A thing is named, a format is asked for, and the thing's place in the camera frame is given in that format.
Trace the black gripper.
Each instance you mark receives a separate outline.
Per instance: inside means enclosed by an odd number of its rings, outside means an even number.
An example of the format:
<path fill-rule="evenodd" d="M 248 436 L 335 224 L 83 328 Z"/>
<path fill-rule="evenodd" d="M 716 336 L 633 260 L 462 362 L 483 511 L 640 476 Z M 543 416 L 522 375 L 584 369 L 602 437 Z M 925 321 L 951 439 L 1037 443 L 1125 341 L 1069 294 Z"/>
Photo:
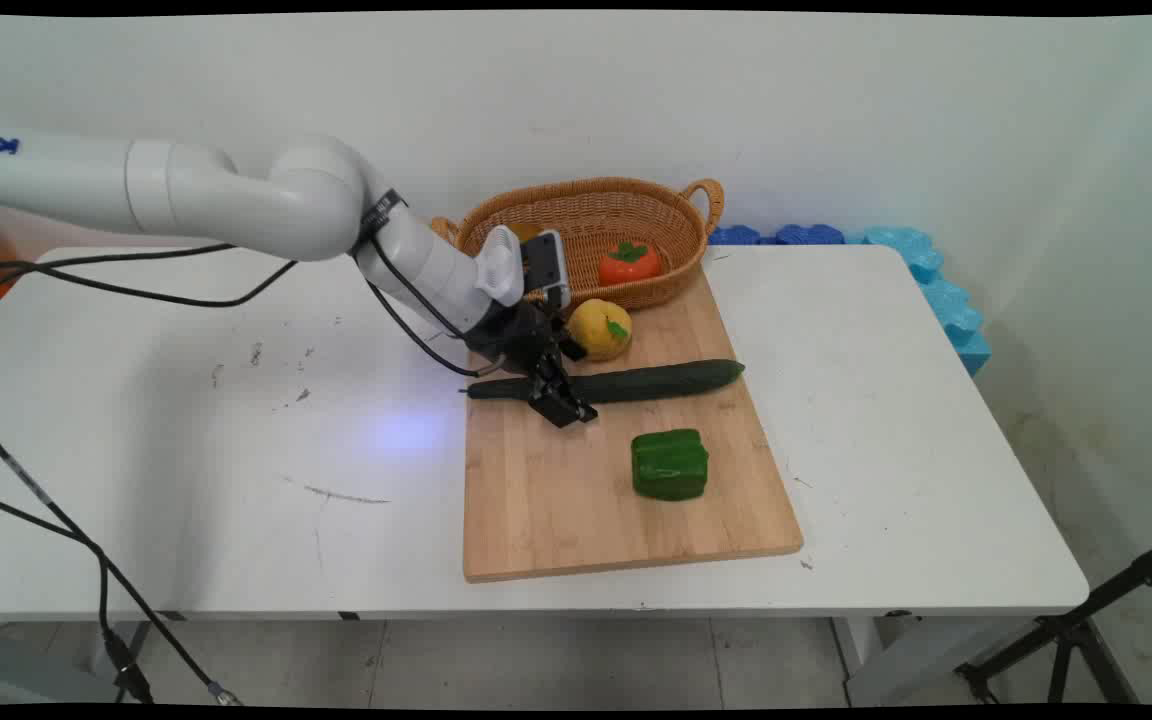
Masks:
<path fill-rule="evenodd" d="M 493 302 L 480 323 L 463 334 L 463 343 L 486 361 L 484 367 L 472 370 L 472 378 L 503 372 L 508 387 L 531 389 L 526 406 L 553 427 L 598 418 L 594 406 L 573 389 L 564 361 L 584 359 L 588 353 L 558 310 L 530 301 L 513 306 Z"/>

